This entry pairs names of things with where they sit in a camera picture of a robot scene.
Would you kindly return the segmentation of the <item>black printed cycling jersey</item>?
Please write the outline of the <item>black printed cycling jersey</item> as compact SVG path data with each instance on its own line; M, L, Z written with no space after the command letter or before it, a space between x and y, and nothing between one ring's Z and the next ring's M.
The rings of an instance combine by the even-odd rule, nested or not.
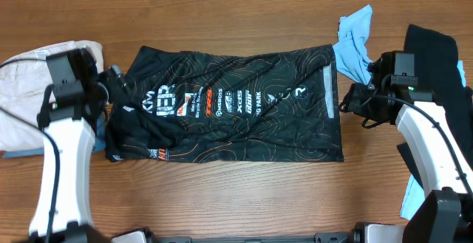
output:
M106 157L341 162L330 45L248 57L141 47L106 124Z

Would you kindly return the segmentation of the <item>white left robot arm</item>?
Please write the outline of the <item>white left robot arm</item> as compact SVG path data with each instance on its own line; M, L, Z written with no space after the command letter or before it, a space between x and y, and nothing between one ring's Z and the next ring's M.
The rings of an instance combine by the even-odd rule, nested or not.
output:
M29 242L108 242L95 229L89 205L89 169L97 121L113 85L124 87L118 66L52 69L38 115L44 164Z

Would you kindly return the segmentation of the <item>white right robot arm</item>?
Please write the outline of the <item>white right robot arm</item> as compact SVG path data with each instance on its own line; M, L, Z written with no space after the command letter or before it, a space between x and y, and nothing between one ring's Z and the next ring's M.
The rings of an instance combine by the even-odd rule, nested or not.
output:
M471 242L472 169L432 90L414 86L354 83L342 112L396 125L411 151L425 200L404 226L359 223L349 242Z

